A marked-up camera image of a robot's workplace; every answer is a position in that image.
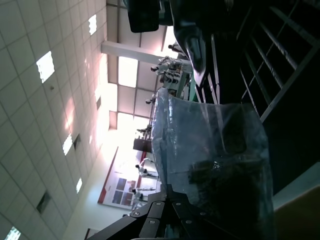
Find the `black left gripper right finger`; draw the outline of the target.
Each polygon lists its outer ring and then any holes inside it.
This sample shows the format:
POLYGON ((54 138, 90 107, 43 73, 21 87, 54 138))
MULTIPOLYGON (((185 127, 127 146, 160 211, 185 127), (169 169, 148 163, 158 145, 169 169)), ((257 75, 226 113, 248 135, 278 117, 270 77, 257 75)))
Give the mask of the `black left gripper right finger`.
POLYGON ((230 231, 218 226, 206 211, 187 201, 172 203, 174 216, 179 222, 180 235, 186 240, 238 240, 230 231))

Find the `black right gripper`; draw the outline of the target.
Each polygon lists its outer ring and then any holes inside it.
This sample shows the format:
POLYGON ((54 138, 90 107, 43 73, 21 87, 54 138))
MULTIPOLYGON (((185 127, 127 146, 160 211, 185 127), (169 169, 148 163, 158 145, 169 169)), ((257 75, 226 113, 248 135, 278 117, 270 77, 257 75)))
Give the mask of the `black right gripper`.
POLYGON ((220 76, 214 32, 223 29, 223 0, 171 0, 174 36, 201 77, 199 101, 220 104, 220 76))

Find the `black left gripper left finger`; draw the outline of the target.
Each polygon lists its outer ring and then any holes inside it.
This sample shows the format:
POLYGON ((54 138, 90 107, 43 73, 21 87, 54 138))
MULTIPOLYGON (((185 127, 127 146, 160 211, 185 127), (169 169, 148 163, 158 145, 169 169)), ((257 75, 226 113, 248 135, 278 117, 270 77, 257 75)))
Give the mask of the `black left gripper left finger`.
POLYGON ((151 194, 147 204, 132 211, 111 225, 105 227, 90 240, 167 240, 167 227, 170 217, 168 207, 171 206, 169 193, 172 185, 161 187, 161 191, 151 194))

